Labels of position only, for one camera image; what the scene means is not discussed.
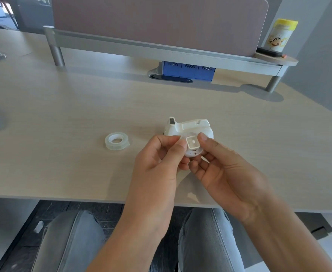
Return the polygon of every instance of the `hand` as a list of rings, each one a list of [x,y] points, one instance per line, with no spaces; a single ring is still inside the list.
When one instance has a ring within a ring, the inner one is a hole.
[[[210,196],[240,222],[247,222],[272,192],[267,177],[235,151],[205,134],[197,139],[204,149],[190,162],[192,173],[201,180]]]
[[[122,218],[156,231],[161,240],[168,229],[176,193],[177,170],[188,170],[186,140],[154,136],[136,156]]]

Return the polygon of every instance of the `dark wooden floor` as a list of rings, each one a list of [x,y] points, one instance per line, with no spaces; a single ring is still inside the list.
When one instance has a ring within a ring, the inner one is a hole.
[[[41,220],[44,225],[47,225],[61,212],[76,209],[88,210],[93,213],[103,227],[106,239],[108,239],[122,214],[123,204],[40,201],[35,216],[10,252],[0,272],[30,272],[43,235],[43,229],[38,234],[34,232],[36,225]],[[168,231],[159,244],[151,263],[151,272],[174,271],[177,263],[177,240],[182,222],[189,210],[191,210],[189,207],[174,208]]]

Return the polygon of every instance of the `gray jeans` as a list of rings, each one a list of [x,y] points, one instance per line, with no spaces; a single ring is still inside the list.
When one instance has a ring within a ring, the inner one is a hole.
[[[47,227],[32,272],[84,272],[105,242],[88,211],[67,211]],[[222,209],[194,208],[179,235],[180,272],[244,271],[232,226]]]

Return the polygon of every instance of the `white tape dispenser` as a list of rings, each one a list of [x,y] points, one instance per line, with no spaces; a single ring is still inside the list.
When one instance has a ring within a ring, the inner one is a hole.
[[[174,117],[170,117],[163,132],[166,136],[181,136],[182,139],[186,139],[187,151],[185,156],[187,157],[195,157],[203,152],[197,140],[199,133],[204,133],[207,137],[214,138],[210,123],[206,119],[177,123]]]

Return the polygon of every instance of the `blue basket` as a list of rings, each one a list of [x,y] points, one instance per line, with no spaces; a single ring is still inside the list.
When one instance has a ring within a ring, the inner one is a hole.
[[[190,64],[163,61],[162,74],[175,77],[186,77],[196,80],[212,81],[215,68]]]

